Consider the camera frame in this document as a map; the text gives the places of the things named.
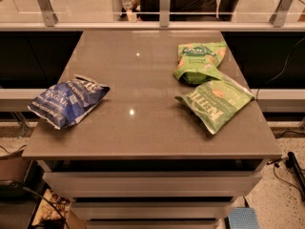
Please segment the green Dang rice chip bag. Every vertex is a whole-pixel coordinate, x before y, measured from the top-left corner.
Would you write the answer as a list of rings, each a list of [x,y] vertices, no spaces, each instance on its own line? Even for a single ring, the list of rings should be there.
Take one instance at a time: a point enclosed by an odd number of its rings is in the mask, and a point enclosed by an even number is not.
[[[198,85],[209,78],[222,78],[217,67],[227,50],[225,42],[188,43],[178,46],[178,65],[173,71],[177,80],[184,79],[190,85]]]

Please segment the green Kettle potato chip bag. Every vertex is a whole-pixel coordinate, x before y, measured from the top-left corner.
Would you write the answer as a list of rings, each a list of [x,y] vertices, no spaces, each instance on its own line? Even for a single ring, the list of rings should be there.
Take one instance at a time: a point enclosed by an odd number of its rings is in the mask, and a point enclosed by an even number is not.
[[[175,98],[189,108],[215,135],[234,115],[254,99],[254,95],[235,80],[221,74],[186,94]]]

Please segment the blue Kettle chip bag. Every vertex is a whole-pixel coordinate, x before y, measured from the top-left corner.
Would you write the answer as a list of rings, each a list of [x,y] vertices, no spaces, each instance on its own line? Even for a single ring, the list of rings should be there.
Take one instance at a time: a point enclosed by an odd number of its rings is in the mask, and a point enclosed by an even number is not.
[[[106,96],[108,85],[76,74],[73,79],[55,84],[28,105],[28,109],[56,130],[78,124]]]

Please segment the grey drawer cabinet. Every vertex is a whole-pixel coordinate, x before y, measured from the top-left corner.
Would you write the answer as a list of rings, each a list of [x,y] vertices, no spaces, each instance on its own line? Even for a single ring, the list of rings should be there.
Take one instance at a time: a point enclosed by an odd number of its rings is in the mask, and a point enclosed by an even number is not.
[[[92,227],[208,227],[261,180],[260,156],[45,159],[44,180]]]

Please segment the person in dark shirt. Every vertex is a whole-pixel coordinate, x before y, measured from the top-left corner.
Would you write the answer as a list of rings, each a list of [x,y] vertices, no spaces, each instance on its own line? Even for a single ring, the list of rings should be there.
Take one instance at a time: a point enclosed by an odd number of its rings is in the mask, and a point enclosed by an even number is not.
[[[238,0],[170,0],[170,20],[180,21],[231,21]],[[124,16],[140,21],[160,19],[160,0],[112,0],[114,20]]]

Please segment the blue textured floor pad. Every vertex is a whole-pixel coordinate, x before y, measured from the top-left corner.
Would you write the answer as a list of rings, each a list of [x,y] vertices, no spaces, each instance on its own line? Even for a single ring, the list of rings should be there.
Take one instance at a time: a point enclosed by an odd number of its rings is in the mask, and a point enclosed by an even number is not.
[[[259,229],[254,209],[234,208],[227,217],[227,229]]]

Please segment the box of snack packets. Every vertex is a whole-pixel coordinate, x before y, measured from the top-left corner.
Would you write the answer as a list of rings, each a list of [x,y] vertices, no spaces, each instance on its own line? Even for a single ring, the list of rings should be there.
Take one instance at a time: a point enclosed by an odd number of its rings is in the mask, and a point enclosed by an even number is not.
[[[31,226],[33,229],[70,229],[68,213],[71,202],[59,197],[52,189],[41,196]]]

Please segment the black power strip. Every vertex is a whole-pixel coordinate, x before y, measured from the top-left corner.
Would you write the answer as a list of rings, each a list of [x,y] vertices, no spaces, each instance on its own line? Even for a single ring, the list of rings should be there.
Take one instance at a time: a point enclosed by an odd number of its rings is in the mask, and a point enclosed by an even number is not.
[[[292,168],[293,171],[295,172],[296,179],[300,186],[301,199],[305,201],[305,176],[303,175],[302,170],[293,152],[288,153],[288,159],[286,161],[286,165],[289,168]]]

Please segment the middle metal railing bracket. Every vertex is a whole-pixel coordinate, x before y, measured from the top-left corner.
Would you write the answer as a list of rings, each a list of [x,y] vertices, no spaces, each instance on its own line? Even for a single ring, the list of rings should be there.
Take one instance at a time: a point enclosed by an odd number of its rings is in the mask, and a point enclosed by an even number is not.
[[[159,25],[167,28],[170,23],[170,3],[171,0],[159,0]]]

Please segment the metal railing bracket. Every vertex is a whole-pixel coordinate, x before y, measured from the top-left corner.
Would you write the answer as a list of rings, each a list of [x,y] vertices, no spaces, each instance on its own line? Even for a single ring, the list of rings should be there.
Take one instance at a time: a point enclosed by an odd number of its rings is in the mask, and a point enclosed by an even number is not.
[[[278,5],[269,21],[275,28],[283,27],[288,15],[290,6],[294,0],[279,0]]]
[[[170,3],[171,0],[159,0],[159,25],[167,28],[170,23]]]
[[[51,1],[50,0],[37,0],[37,3],[41,10],[45,25],[47,27],[54,27],[58,22],[58,18],[52,8]]]

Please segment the left metal railing bracket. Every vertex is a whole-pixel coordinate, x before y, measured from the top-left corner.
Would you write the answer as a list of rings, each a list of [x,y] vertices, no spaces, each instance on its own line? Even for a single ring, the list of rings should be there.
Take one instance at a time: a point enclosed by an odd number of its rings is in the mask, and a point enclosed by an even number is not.
[[[50,0],[37,0],[37,3],[41,10],[45,25],[47,27],[54,27],[58,22],[58,18],[52,8],[51,1]]]

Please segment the right metal railing bracket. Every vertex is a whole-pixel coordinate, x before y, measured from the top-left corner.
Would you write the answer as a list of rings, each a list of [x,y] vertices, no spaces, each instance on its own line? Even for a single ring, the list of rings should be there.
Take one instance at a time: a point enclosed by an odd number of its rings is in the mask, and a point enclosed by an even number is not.
[[[269,21],[275,28],[283,27],[288,15],[290,6],[294,0],[279,0],[278,5]]]

